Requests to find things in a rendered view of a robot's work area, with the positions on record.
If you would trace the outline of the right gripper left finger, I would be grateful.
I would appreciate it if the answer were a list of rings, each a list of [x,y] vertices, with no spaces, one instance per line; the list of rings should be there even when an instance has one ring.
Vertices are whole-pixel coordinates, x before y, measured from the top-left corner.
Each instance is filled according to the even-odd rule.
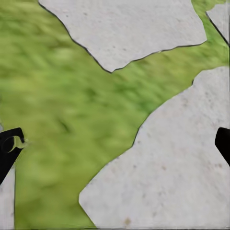
[[[0,185],[27,143],[20,127],[0,133]]]

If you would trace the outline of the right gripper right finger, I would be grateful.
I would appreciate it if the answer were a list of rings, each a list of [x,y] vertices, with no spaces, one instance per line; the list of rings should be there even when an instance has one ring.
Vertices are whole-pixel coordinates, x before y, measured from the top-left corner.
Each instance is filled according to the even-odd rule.
[[[230,166],[230,130],[220,127],[216,134],[215,145]]]

